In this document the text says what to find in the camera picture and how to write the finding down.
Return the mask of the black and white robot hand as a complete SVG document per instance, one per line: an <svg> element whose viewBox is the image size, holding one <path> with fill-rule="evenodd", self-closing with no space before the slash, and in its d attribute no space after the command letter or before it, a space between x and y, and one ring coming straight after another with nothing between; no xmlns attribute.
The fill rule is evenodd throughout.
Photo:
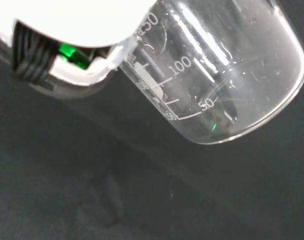
<svg viewBox="0 0 304 240"><path fill-rule="evenodd" d="M0 60L58 99L97 93L137 46L153 0L0 0Z"/></svg>

